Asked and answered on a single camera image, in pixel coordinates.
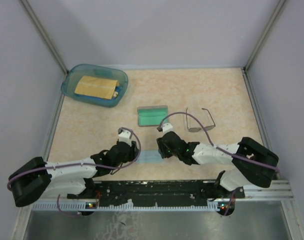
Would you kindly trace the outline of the light blue cleaning cloth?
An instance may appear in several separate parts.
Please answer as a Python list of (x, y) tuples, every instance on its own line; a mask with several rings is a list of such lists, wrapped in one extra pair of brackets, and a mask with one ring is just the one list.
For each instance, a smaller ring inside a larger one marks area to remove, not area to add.
[(162, 161), (163, 159), (157, 150), (143, 150), (136, 162), (140, 164), (158, 164)]

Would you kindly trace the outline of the metal frame sunglasses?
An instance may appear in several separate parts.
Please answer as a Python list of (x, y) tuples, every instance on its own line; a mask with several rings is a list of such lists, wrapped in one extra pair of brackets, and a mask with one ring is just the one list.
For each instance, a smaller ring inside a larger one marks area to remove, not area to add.
[[(196, 117), (207, 131), (210, 131), (216, 127), (210, 111), (206, 108), (187, 107), (185, 112)], [(185, 115), (185, 123), (186, 128), (190, 133), (202, 131), (202, 127), (199, 125), (199, 123), (190, 116)]]

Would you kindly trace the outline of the grey glasses case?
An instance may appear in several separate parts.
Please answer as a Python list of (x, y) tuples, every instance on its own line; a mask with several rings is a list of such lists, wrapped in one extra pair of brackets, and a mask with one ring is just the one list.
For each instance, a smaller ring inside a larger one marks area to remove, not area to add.
[(161, 121), (168, 115), (168, 106), (139, 106), (137, 107), (137, 114), (139, 127), (158, 126)]

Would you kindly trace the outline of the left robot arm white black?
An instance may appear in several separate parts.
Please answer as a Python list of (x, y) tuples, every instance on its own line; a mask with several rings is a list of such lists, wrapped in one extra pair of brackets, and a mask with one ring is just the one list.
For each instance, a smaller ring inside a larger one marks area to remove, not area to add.
[(8, 189), (17, 207), (26, 207), (40, 198), (55, 196), (92, 197), (96, 192), (93, 179), (106, 176), (135, 162), (141, 152), (132, 141), (118, 141), (109, 150), (69, 163), (45, 162), (35, 157), (9, 177)]

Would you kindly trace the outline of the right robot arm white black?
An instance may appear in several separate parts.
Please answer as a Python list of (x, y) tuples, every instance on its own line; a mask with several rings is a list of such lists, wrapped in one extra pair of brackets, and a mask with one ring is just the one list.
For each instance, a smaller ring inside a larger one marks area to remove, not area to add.
[(186, 142), (169, 131), (156, 141), (163, 159), (177, 157), (189, 166), (219, 164), (232, 167), (218, 174), (212, 186), (213, 199), (226, 198), (237, 188), (247, 185), (268, 188), (279, 171), (278, 156), (249, 137), (243, 137), (239, 143), (209, 145)]

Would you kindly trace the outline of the teal plastic bin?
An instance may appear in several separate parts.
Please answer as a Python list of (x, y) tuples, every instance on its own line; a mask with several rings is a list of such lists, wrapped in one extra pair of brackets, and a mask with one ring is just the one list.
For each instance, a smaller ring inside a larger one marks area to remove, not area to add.
[[(117, 80), (119, 82), (119, 85), (121, 86), (119, 95), (114, 100), (85, 99), (76, 96), (75, 88), (83, 76)], [(123, 98), (127, 87), (128, 76), (122, 70), (92, 64), (79, 64), (73, 67), (67, 74), (66, 79), (61, 85), (61, 92), (65, 96), (68, 96), (79, 102), (102, 106), (106, 108), (112, 108), (115, 107)]]

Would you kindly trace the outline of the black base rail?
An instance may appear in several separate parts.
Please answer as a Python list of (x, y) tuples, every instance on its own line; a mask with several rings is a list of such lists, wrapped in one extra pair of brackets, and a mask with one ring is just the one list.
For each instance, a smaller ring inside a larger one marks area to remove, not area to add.
[(206, 207), (218, 199), (230, 199), (231, 192), (213, 180), (96, 181), (68, 199), (94, 199), (101, 207), (120, 206), (131, 200), (134, 207)]

